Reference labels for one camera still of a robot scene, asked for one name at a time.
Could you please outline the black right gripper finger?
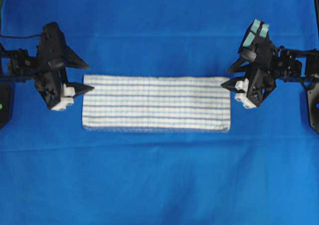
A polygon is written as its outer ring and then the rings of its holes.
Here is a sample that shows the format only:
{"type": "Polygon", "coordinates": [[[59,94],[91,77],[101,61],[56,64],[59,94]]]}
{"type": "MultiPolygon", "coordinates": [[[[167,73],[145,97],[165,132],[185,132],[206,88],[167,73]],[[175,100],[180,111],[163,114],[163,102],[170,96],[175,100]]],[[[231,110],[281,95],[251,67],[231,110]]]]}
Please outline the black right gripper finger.
{"type": "Polygon", "coordinates": [[[221,87],[235,93],[235,100],[241,102],[246,109],[253,109],[257,106],[247,97],[249,79],[238,77],[230,79],[221,84],[221,87]]]}
{"type": "Polygon", "coordinates": [[[250,62],[246,61],[244,58],[239,57],[228,69],[227,73],[242,73],[246,72],[250,62]]]}

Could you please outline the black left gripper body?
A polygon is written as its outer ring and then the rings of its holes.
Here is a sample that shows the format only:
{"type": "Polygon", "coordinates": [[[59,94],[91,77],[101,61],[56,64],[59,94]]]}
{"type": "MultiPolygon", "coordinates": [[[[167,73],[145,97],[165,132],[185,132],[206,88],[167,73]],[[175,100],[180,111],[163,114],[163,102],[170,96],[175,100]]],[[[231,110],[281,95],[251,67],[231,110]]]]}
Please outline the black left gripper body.
{"type": "Polygon", "coordinates": [[[35,88],[48,108],[62,107],[64,86],[68,83],[66,65],[67,45],[40,45],[37,48],[35,88]]]}

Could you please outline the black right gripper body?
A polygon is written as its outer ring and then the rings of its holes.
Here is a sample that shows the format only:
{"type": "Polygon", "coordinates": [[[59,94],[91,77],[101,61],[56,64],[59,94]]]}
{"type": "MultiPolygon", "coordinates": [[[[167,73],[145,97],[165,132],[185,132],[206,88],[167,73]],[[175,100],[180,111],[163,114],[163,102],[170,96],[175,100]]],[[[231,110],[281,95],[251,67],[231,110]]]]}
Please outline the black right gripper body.
{"type": "Polygon", "coordinates": [[[277,58],[277,50],[272,45],[244,45],[245,78],[248,79],[245,108],[259,107],[276,87],[272,74],[273,62],[277,58]]]}

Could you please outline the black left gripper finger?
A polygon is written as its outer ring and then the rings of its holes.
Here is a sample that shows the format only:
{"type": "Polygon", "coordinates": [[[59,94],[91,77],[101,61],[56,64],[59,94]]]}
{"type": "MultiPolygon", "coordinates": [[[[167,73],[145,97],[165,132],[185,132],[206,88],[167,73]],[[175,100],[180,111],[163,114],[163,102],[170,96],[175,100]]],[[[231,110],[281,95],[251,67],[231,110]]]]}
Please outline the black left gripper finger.
{"type": "Polygon", "coordinates": [[[80,58],[69,46],[65,47],[63,58],[66,61],[66,67],[76,69],[90,68],[90,66],[82,58],[80,58]]]}
{"type": "Polygon", "coordinates": [[[64,111],[67,106],[74,104],[74,98],[90,92],[94,87],[81,83],[64,83],[61,86],[61,93],[58,102],[51,107],[53,111],[64,111]]]}

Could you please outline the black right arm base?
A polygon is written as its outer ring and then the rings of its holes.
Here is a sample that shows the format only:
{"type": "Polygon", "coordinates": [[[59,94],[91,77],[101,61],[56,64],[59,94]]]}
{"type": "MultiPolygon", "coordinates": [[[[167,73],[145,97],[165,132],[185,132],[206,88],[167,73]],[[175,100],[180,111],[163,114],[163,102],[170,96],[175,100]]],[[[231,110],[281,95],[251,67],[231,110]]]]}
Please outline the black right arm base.
{"type": "Polygon", "coordinates": [[[302,86],[306,92],[308,118],[312,129],[319,132],[319,75],[304,77],[302,86]]]}

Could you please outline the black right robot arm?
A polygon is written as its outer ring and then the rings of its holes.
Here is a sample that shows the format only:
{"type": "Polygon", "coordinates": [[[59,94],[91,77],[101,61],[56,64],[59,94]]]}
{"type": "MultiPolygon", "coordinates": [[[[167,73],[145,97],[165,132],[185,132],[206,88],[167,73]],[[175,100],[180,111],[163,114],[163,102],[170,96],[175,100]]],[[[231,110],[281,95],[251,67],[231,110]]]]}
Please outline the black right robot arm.
{"type": "Polygon", "coordinates": [[[276,88],[276,80],[298,82],[310,90],[319,82],[319,73],[302,76],[303,64],[298,58],[306,59],[306,68],[314,67],[319,61],[319,51],[293,50],[282,46],[256,45],[244,47],[240,57],[228,68],[228,73],[244,72],[242,77],[232,78],[221,86],[235,93],[235,99],[247,109],[259,107],[276,88]]]}

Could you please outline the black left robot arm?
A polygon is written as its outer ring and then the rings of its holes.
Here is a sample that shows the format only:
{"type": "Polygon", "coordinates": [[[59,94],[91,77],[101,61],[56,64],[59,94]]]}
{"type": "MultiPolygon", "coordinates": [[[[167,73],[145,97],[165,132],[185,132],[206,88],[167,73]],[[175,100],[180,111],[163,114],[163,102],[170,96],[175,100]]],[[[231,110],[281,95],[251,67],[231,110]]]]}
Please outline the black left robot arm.
{"type": "Polygon", "coordinates": [[[52,48],[44,51],[37,48],[36,57],[29,56],[24,49],[5,50],[0,47],[1,58],[8,58],[8,75],[1,76],[1,82],[25,82],[33,79],[34,86],[50,110],[63,111],[73,105],[74,98],[84,95],[94,87],[77,82],[69,82],[66,68],[89,68],[69,46],[62,49],[56,58],[44,59],[41,56],[53,52],[52,48]]]}

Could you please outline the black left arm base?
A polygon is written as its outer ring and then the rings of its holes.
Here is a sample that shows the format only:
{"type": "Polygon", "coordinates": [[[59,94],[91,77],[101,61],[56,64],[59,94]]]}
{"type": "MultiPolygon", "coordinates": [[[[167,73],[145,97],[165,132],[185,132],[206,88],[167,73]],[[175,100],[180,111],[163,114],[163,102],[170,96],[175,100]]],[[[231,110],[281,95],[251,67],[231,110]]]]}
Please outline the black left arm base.
{"type": "Polygon", "coordinates": [[[13,114],[15,86],[11,83],[0,83],[0,128],[2,129],[13,114]]]}

